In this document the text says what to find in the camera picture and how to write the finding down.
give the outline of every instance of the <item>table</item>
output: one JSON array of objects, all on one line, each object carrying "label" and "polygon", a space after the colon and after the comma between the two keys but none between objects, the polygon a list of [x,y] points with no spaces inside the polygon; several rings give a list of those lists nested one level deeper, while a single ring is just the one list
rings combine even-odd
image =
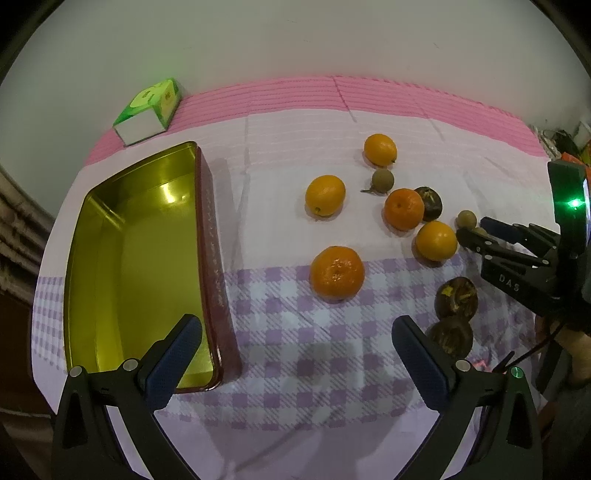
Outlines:
[{"label": "table", "polygon": [[[52,408],[67,374],[64,277],[84,196],[117,171],[194,140],[214,177],[244,373],[211,392],[175,395],[156,413],[164,431],[203,479],[393,478],[437,415],[394,352],[392,320],[410,314],[425,329],[437,320],[437,287],[465,275],[480,301],[469,360],[486,368],[511,349],[525,351],[534,334],[531,312],[480,279],[479,258],[460,249],[442,267],[426,267],[413,256],[414,233],[385,226],[384,198],[360,192],[373,172],[363,142],[376,132],[397,143],[395,188],[434,188],[443,199],[441,221],[452,225],[470,209],[479,218],[557,228],[544,151],[518,118],[498,109],[350,77],[270,80],[191,96],[166,134],[123,148],[106,133],[64,200],[41,265],[31,337],[34,378]],[[321,174],[347,187],[342,211],[328,220],[304,209],[306,187]],[[361,292],[340,304],[323,303],[307,282],[309,263],[329,245],[356,249],[366,265]],[[524,365],[528,374],[531,367]],[[110,413],[131,465],[148,476],[116,409]],[[475,430],[448,472],[461,467]]]}]

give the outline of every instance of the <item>dark brown fruit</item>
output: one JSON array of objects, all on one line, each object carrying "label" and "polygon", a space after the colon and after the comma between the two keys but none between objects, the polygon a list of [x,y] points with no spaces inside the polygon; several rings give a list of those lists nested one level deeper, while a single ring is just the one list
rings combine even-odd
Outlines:
[{"label": "dark brown fruit", "polygon": [[429,187],[419,187],[414,189],[425,204],[425,213],[423,214],[423,222],[432,222],[437,220],[443,211],[443,204],[439,194]]},{"label": "dark brown fruit", "polygon": [[474,342],[472,327],[458,317],[437,322],[429,329],[427,336],[454,360],[466,358]]},{"label": "dark brown fruit", "polygon": [[466,277],[456,277],[445,282],[435,295],[435,314],[440,320],[457,316],[469,322],[478,309],[476,287]]}]

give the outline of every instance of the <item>green box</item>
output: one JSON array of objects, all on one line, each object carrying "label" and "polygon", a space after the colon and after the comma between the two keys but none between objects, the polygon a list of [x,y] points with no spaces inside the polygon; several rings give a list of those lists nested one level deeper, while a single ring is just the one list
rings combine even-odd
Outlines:
[{"label": "green box", "polygon": [[123,109],[113,128],[125,145],[166,131],[181,99],[177,82],[167,79],[139,92]]}]

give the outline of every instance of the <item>pink striped tablecloth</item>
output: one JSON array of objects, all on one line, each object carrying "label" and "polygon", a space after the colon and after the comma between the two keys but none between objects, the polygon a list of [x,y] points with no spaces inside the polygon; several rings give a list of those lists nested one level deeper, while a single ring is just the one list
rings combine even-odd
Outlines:
[{"label": "pink striped tablecloth", "polygon": [[[266,80],[199,93],[181,102],[163,135],[253,113],[303,108],[430,118],[545,157],[536,137],[510,113],[420,85],[360,77]],[[86,165],[123,148],[121,139],[110,129],[92,149]]]}]

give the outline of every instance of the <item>tangerine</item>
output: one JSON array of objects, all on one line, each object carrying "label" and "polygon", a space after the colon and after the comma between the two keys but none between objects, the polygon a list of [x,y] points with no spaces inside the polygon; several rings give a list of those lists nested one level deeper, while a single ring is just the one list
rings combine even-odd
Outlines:
[{"label": "tangerine", "polygon": [[349,247],[328,247],[310,266],[310,286],[327,300],[344,300],[357,295],[364,280],[363,262]]},{"label": "tangerine", "polygon": [[322,175],[308,185],[306,205],[316,215],[328,217],[345,201],[345,184],[334,175]]},{"label": "tangerine", "polygon": [[426,223],[417,233],[417,251],[428,260],[441,262],[454,256],[457,239],[453,229],[438,220]]},{"label": "tangerine", "polygon": [[387,167],[398,157],[396,144],[384,134],[370,135],[363,144],[363,153],[371,163],[379,167]]},{"label": "tangerine", "polygon": [[421,196],[411,189],[394,190],[384,204],[384,218],[397,230],[403,232],[415,228],[425,213]]}]

